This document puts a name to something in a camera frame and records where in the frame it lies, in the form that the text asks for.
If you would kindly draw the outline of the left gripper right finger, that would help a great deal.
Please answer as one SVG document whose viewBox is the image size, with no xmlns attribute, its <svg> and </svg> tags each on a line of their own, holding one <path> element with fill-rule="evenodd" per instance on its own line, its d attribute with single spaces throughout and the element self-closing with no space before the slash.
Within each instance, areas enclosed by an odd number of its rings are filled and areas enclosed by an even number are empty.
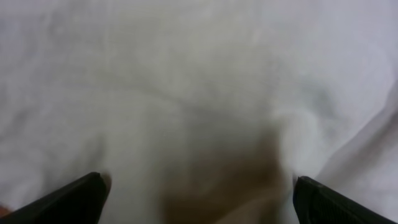
<svg viewBox="0 0 398 224">
<path fill-rule="evenodd" d="M 300 224 L 397 224 L 307 176 L 296 181 L 293 205 Z"/>
</svg>

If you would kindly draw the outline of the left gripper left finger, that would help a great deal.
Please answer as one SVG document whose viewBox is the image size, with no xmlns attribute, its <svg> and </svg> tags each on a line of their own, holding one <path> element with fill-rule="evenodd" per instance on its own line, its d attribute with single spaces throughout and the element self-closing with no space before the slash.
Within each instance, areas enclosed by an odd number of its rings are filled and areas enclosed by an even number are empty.
<svg viewBox="0 0 398 224">
<path fill-rule="evenodd" d="M 108 176 L 91 172 L 1 217 L 1 224 L 97 224 L 108 197 Z"/>
</svg>

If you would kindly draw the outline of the beige khaki shorts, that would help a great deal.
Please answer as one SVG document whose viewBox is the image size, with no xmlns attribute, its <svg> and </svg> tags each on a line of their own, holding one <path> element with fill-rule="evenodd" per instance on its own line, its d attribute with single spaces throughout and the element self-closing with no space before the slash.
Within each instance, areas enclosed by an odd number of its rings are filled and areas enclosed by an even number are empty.
<svg viewBox="0 0 398 224">
<path fill-rule="evenodd" d="M 396 1 L 2 1 L 1 208 L 100 172 L 101 223 L 297 223 L 396 81 Z"/>
</svg>

